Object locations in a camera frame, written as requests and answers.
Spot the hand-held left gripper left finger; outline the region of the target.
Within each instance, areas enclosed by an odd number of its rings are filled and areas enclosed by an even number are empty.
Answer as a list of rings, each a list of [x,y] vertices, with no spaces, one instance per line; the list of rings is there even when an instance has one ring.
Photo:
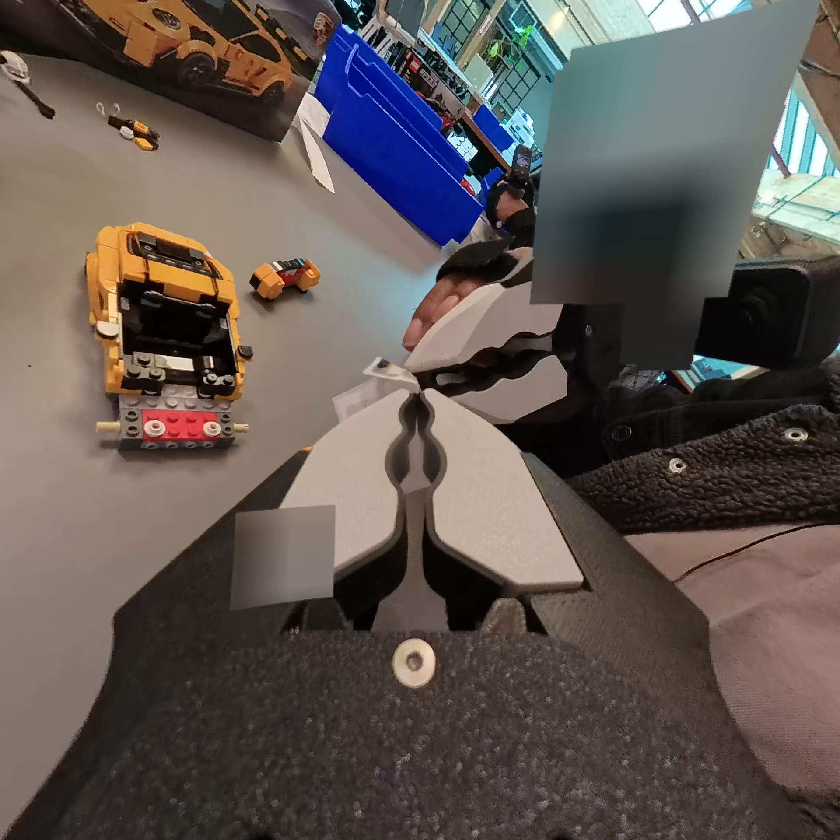
[[[332,508],[332,598],[357,630],[406,576],[408,528],[401,484],[417,396],[396,391],[342,421],[308,452],[282,511]]]

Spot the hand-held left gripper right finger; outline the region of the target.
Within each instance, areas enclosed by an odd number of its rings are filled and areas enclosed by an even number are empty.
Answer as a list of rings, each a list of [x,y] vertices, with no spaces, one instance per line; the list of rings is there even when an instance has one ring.
[[[423,572],[448,629],[477,630],[501,598],[581,591],[585,577],[519,447],[443,394],[421,398]]]

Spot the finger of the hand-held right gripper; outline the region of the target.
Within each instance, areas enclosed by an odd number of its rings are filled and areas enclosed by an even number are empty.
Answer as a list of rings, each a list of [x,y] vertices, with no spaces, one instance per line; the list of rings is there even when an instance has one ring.
[[[531,303],[531,286],[494,283],[472,292],[420,339],[403,378],[563,379],[563,364],[549,351],[503,351],[514,339],[551,336],[560,320],[560,304]]]
[[[432,388],[494,425],[514,424],[566,397],[559,358],[495,358],[432,372]]]

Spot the lego sticker sheet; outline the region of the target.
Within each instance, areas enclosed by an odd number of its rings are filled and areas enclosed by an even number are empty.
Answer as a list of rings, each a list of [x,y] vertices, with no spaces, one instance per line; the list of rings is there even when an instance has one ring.
[[[332,399],[333,409],[339,423],[399,391],[419,393],[421,386],[413,373],[406,368],[376,357],[364,368],[365,380],[360,385],[336,395]]]

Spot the yellow lego car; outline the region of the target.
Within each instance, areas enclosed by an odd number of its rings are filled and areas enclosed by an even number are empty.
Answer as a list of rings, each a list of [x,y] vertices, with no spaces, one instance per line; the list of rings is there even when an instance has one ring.
[[[238,331],[231,272],[193,238],[150,224],[106,226],[87,253],[89,323],[122,452],[215,452],[249,427],[233,417],[254,355]]]

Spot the black orange lego bumper assembly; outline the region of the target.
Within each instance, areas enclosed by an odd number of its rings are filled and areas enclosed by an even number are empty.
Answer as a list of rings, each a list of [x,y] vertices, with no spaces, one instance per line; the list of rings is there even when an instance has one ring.
[[[319,284],[319,269],[309,259],[275,260],[255,269],[249,285],[267,301],[278,299],[287,288],[307,293]]]

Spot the dark lego set box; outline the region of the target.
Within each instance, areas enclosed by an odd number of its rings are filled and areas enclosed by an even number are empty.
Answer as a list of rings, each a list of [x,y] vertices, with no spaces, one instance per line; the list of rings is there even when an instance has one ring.
[[[343,21],[330,1],[2,1],[2,35],[280,142]]]

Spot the small black orange lego assembly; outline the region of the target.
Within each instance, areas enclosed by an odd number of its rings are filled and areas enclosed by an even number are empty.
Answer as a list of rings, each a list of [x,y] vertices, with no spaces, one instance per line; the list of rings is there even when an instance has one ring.
[[[123,139],[132,142],[142,151],[152,152],[160,149],[160,134],[139,120],[125,117],[117,102],[107,108],[103,102],[99,101],[96,109],[108,126],[117,130]]]

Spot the person's right hand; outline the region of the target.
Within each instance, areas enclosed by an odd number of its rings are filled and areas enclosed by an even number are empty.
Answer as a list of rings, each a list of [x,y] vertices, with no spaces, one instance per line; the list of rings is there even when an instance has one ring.
[[[423,336],[445,314],[477,289],[491,283],[481,276],[462,271],[442,274],[416,308],[403,336],[402,347],[412,352]]]

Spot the blue plastic bin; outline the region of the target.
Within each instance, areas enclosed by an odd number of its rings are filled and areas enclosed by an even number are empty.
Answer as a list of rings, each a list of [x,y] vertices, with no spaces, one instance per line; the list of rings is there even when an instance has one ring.
[[[517,141],[499,123],[495,114],[483,103],[472,116],[472,121],[478,131],[490,142],[499,153],[505,154],[517,145]]]
[[[439,246],[467,238],[482,212],[461,183],[467,161],[436,112],[344,25],[314,97],[329,113],[324,141],[379,196]]]

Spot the white paper scrap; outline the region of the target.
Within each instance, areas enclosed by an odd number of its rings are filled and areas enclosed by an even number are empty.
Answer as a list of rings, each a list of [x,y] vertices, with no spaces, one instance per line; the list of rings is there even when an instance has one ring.
[[[299,131],[315,181],[328,192],[335,194],[333,180],[324,158],[320,140],[328,127],[330,115],[321,102],[311,93],[304,94],[292,126]]]

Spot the beige shirt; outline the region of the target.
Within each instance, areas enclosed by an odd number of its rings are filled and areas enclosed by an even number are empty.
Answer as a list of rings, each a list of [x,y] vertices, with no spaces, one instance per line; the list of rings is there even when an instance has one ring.
[[[792,525],[627,540],[663,576]],[[813,799],[839,787],[839,526],[711,564],[678,588],[706,615],[724,700],[771,778]]]

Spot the dark wired earphone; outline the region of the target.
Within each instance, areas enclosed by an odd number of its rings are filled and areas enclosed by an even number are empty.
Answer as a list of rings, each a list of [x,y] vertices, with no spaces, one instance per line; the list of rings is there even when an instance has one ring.
[[[764,536],[762,536],[758,539],[755,539],[753,541],[745,542],[745,543],[739,545],[737,548],[732,549],[728,552],[721,553],[717,556],[713,556],[713,557],[711,557],[707,560],[703,560],[699,563],[696,563],[695,565],[689,567],[686,571],[678,574],[675,577],[675,579],[673,580],[673,582],[675,584],[678,584],[678,583],[682,582],[683,580],[685,580],[690,575],[692,575],[693,573],[695,573],[697,571],[700,571],[700,570],[703,570],[704,568],[708,567],[711,564],[715,564],[715,563],[717,563],[719,561],[723,561],[723,560],[728,560],[731,557],[733,557],[733,556],[735,556],[735,555],[737,555],[737,554],[739,554],[743,551],[750,550],[750,549],[752,549],[756,546],[761,545],[762,543],[771,541],[773,539],[784,537],[784,536],[787,536],[789,534],[793,534],[795,532],[800,532],[800,531],[807,530],[807,529],[818,529],[818,528],[823,528],[823,527],[833,527],[833,526],[837,526],[838,524],[839,524],[838,520],[836,520],[836,521],[813,522],[813,523],[801,524],[801,525],[798,525],[798,526],[794,526],[792,528],[785,528],[783,530],[774,532],[772,534],[764,535]]]

